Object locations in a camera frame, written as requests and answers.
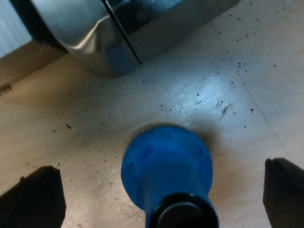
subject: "shiny metal panel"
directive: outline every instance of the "shiny metal panel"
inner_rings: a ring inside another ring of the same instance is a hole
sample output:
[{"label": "shiny metal panel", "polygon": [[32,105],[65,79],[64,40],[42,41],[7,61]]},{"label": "shiny metal panel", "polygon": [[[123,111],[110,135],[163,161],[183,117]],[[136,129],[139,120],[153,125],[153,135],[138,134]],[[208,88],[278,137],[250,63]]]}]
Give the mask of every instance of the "shiny metal panel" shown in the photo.
[{"label": "shiny metal panel", "polygon": [[239,0],[106,0],[141,62]]},{"label": "shiny metal panel", "polygon": [[139,63],[100,0],[31,0],[58,41],[102,76],[131,72]]}]

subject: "blue cylindrical object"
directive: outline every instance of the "blue cylindrical object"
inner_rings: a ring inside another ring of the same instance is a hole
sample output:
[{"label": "blue cylindrical object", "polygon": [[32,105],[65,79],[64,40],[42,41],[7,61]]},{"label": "blue cylindrical object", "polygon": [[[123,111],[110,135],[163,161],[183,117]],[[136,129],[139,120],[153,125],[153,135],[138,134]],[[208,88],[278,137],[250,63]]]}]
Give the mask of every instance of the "blue cylindrical object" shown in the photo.
[{"label": "blue cylindrical object", "polygon": [[201,208],[205,215],[213,217],[208,218],[213,220],[212,227],[218,227],[208,199],[212,175],[211,156],[199,137],[171,126],[155,127],[135,138],[126,150],[121,170],[129,197],[146,213],[146,228],[152,228],[151,218],[163,199],[177,194],[199,199],[205,205]]}]

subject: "black plastic part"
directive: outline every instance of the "black plastic part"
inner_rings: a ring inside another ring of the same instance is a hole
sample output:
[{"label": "black plastic part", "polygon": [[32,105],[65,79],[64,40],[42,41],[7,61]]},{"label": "black plastic part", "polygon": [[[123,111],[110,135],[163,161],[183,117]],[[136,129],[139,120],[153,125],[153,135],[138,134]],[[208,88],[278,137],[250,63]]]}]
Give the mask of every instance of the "black plastic part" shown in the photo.
[{"label": "black plastic part", "polygon": [[217,228],[214,210],[200,197],[178,193],[165,197],[149,228]]},{"label": "black plastic part", "polygon": [[60,228],[66,202],[60,171],[41,167],[0,196],[0,228]]},{"label": "black plastic part", "polygon": [[303,228],[304,170],[284,158],[266,160],[263,203],[273,228]]}]

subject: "dirt speck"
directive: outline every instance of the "dirt speck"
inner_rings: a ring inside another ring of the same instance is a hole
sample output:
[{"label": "dirt speck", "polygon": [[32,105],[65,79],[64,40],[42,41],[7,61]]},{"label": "dirt speck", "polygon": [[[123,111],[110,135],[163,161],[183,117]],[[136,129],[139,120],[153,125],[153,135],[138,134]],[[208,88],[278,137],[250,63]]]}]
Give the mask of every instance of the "dirt speck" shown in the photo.
[{"label": "dirt speck", "polygon": [[6,84],[0,87],[0,96],[7,94],[12,91],[12,87],[10,84]]}]

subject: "floor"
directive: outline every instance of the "floor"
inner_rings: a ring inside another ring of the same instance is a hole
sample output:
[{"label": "floor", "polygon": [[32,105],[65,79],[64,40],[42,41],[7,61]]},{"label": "floor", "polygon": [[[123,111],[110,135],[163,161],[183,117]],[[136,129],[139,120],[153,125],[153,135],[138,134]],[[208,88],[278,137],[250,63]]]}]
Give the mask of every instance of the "floor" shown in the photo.
[{"label": "floor", "polygon": [[178,124],[212,154],[221,227],[270,227],[265,159],[304,167],[303,11],[242,0],[129,75],[97,77],[66,55],[15,83],[0,98],[0,193],[53,165],[63,228],[143,228],[120,179],[124,150],[146,126]]}]

